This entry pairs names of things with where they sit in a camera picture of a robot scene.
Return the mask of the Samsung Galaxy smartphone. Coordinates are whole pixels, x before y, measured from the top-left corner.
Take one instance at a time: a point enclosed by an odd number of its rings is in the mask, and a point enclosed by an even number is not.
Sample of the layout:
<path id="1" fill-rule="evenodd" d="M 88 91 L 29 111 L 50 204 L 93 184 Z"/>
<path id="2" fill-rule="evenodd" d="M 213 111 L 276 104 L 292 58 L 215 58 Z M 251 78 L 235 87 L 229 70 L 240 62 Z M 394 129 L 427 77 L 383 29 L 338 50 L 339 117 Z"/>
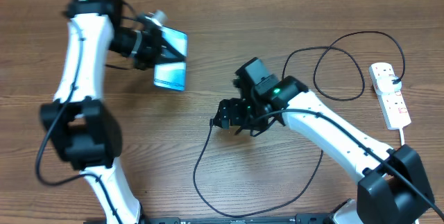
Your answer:
<path id="1" fill-rule="evenodd" d="M 157 87 L 183 92 L 186 81 L 188 36 L 166 26 L 161 27 L 162 52 L 155 61 L 153 83 Z"/>

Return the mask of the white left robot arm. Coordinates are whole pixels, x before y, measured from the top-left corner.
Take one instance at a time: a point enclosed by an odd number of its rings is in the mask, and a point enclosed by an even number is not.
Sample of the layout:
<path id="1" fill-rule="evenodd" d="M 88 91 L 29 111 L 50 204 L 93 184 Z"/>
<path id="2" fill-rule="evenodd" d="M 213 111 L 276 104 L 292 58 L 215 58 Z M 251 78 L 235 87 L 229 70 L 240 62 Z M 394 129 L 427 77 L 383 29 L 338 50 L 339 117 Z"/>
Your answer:
<path id="1" fill-rule="evenodd" d="M 121 165 L 123 137 L 106 108 L 103 83 L 108 53 L 132 60 L 138 70 L 152 69 L 157 87 L 183 91 L 187 34 L 166 26 L 158 10 L 135 15 L 140 28 L 122 25 L 124 0 L 71 0 L 65 17 L 69 41 L 62 78 L 51 103 L 40 108 L 44 144 L 86 180 L 105 213 L 106 223 L 147 223 Z"/>

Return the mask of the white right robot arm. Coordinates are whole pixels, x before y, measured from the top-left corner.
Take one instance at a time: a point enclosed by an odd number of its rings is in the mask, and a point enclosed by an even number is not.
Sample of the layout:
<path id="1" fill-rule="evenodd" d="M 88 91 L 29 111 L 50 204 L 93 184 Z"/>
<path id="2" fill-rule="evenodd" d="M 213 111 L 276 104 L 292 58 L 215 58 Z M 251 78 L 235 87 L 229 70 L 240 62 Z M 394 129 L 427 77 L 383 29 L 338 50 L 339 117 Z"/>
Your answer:
<path id="1" fill-rule="evenodd" d="M 356 199 L 339 205 L 325 223 L 414 223 L 437 208 L 421 158 L 411 147 L 394 149 L 369 137 L 299 80 L 280 80 L 258 58 L 235 74 L 240 97 L 219 103 L 213 125 L 264 132 L 275 119 L 315 143 L 357 185 Z"/>

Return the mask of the white charger adapter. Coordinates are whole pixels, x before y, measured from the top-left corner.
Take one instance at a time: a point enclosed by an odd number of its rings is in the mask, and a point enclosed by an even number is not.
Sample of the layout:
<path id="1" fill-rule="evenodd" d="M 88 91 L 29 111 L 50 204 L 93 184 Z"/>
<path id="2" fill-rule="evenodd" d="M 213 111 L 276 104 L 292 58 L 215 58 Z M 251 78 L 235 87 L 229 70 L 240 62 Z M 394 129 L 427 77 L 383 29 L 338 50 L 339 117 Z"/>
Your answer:
<path id="1" fill-rule="evenodd" d="M 402 82 L 396 76 L 380 76 L 375 81 L 375 91 L 378 95 L 394 93 L 401 88 Z"/>

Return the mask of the white power strip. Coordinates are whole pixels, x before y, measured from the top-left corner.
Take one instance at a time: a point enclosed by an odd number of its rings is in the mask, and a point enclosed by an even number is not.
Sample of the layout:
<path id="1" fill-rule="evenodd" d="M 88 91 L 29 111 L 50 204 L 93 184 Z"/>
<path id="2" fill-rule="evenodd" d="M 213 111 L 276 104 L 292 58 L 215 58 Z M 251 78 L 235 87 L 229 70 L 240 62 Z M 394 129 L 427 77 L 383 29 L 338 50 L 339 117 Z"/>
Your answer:
<path id="1" fill-rule="evenodd" d="M 374 89 L 375 81 L 378 77 L 396 76 L 393 67 L 386 62 L 374 63 L 369 67 L 368 71 Z M 404 102 L 401 90 L 390 94 L 377 94 L 377 98 L 382 109 L 386 127 L 389 130 L 402 129 L 411 123 L 409 112 L 406 103 Z"/>

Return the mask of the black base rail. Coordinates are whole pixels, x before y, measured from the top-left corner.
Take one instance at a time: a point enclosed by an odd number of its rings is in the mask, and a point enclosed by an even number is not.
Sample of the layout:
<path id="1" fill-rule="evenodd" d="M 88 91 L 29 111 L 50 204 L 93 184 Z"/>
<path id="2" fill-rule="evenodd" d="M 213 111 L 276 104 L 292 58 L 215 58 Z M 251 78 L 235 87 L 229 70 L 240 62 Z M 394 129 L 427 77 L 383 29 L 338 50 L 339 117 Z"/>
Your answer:
<path id="1" fill-rule="evenodd" d="M 150 224 L 323 224 L 327 213 L 296 214 L 295 216 L 269 216 L 249 218 L 149 218 Z"/>

